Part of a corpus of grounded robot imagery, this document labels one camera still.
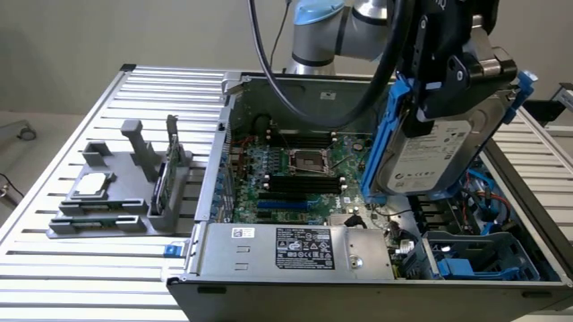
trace aluminum table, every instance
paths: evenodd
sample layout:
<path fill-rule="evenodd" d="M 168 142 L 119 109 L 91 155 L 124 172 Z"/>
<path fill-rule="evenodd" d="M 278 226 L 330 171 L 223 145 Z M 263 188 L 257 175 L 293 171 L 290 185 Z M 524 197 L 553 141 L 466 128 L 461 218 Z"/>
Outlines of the aluminum table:
<path fill-rule="evenodd" d="M 0 321 L 187 321 L 164 287 L 183 259 L 164 246 L 188 238 L 202 176 L 217 130 L 225 71 L 138 66 L 116 75 L 72 137 L 0 229 Z M 164 120 L 179 115 L 186 150 L 194 152 L 176 237 L 59 239 L 46 237 L 84 163 L 88 141 L 130 151 L 119 132 L 142 119 L 143 137 L 167 147 Z M 494 140 L 573 242 L 573 160 L 522 110 Z M 573 308 L 518 320 L 573 321 Z"/>

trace power supply label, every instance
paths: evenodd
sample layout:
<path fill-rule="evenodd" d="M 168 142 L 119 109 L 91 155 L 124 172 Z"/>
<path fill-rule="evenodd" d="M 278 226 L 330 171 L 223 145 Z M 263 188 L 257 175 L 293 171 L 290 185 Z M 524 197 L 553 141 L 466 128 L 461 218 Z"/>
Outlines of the power supply label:
<path fill-rule="evenodd" d="M 334 270 L 330 229 L 277 228 L 275 265 L 282 270 Z"/>

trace wheel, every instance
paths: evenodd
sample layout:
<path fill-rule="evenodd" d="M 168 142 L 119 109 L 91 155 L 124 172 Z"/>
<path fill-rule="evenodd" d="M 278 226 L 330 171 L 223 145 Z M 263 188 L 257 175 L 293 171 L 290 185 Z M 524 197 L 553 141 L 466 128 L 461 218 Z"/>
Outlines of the wheel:
<path fill-rule="evenodd" d="M 17 138 L 23 141 L 32 141 L 36 138 L 36 131 L 30 127 L 26 127 L 20 130 L 20 135 Z"/>

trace motherboard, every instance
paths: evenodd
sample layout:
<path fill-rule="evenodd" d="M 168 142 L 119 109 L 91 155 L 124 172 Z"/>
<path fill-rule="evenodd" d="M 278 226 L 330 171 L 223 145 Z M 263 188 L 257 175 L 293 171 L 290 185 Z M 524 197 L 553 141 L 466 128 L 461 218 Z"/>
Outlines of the motherboard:
<path fill-rule="evenodd" d="M 322 225 L 365 213 L 359 178 L 370 144 L 365 136 L 334 133 L 235 142 L 234 222 Z"/>

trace white sticker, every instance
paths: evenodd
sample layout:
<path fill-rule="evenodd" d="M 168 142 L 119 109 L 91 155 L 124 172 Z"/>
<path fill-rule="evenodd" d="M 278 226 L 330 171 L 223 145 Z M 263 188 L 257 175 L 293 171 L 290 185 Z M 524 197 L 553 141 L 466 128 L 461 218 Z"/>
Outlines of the white sticker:
<path fill-rule="evenodd" d="M 321 92 L 321 99 L 329 99 L 334 101 L 337 99 L 337 93 L 335 92 Z"/>
<path fill-rule="evenodd" d="M 233 228 L 231 237 L 233 238 L 254 238 L 254 228 L 253 227 Z"/>
<path fill-rule="evenodd" d="M 406 139 L 387 187 L 397 193 L 432 190 L 470 130 L 468 121 L 437 121 L 430 135 Z"/>

